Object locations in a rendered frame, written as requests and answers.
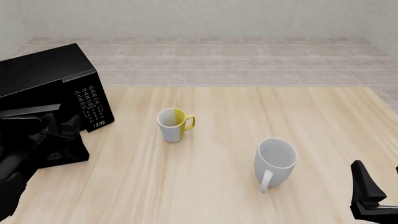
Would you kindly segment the black microwave oven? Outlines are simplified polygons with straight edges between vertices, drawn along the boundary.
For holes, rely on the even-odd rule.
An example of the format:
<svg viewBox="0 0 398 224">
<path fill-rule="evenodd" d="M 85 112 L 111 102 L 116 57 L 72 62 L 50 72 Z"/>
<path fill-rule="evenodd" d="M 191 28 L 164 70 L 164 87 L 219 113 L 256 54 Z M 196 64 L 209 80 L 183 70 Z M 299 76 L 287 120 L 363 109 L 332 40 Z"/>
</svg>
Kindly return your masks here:
<svg viewBox="0 0 398 224">
<path fill-rule="evenodd" d="M 81 130 L 114 122 L 98 72 L 78 44 L 0 61 L 0 111 L 55 104 L 57 120 L 78 114 Z"/>
</svg>

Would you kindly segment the plain white mug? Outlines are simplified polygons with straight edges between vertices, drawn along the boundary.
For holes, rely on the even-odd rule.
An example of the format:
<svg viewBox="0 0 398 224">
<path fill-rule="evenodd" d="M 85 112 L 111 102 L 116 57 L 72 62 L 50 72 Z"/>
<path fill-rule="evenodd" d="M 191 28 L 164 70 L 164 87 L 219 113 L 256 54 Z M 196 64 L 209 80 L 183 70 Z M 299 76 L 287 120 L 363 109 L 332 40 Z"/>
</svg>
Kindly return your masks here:
<svg viewBox="0 0 398 224">
<path fill-rule="evenodd" d="M 297 163 L 297 151 L 291 143 L 280 138 L 263 139 L 256 150 L 254 173 L 259 191 L 278 186 L 288 179 Z"/>
</svg>

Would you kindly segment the black microwave door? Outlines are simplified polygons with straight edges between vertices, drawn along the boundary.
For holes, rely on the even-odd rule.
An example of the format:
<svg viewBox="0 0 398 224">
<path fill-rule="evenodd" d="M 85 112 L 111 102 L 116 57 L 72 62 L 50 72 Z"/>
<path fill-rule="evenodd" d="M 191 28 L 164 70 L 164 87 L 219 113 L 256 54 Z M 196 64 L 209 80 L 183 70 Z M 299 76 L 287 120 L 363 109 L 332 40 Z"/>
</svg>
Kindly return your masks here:
<svg viewBox="0 0 398 224">
<path fill-rule="evenodd" d="M 0 110 L 0 161 L 15 158 L 19 164 L 32 159 L 39 168 L 87 161 L 90 154 L 81 135 L 61 134 L 61 124 L 75 115 L 64 115 L 61 104 Z"/>
</svg>

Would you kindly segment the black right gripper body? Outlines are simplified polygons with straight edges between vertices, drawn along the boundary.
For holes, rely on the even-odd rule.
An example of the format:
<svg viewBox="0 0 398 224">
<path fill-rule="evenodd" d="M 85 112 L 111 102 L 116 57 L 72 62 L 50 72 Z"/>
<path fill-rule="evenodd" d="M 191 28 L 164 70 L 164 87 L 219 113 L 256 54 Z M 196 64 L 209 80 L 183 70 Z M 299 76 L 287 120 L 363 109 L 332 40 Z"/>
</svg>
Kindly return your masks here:
<svg viewBox="0 0 398 224">
<path fill-rule="evenodd" d="M 398 207 L 370 206 L 357 202 L 350 209 L 356 220 L 398 221 Z"/>
</svg>

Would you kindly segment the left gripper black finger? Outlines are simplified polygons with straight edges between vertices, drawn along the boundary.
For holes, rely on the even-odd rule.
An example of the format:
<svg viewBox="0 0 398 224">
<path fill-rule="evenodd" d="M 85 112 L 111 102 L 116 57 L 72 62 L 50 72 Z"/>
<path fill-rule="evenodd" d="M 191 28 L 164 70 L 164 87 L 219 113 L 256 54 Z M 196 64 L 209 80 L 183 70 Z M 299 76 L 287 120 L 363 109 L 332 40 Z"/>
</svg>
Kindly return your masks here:
<svg viewBox="0 0 398 224">
<path fill-rule="evenodd" d="M 66 123 L 61 124 L 61 134 L 65 138 L 76 138 L 80 134 L 81 116 L 75 115 Z"/>
</svg>

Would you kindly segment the white and yellow mug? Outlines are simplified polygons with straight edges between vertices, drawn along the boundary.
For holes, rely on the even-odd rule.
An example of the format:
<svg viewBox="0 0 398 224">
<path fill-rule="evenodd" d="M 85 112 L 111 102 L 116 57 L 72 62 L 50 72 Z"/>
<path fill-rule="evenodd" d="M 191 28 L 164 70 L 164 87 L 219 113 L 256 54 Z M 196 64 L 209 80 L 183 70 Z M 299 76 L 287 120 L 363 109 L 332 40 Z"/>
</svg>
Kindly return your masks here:
<svg viewBox="0 0 398 224">
<path fill-rule="evenodd" d="M 157 115 L 157 123 L 168 142 L 178 142 L 183 139 L 185 131 L 195 127 L 195 115 L 187 115 L 180 108 L 166 108 Z"/>
</svg>

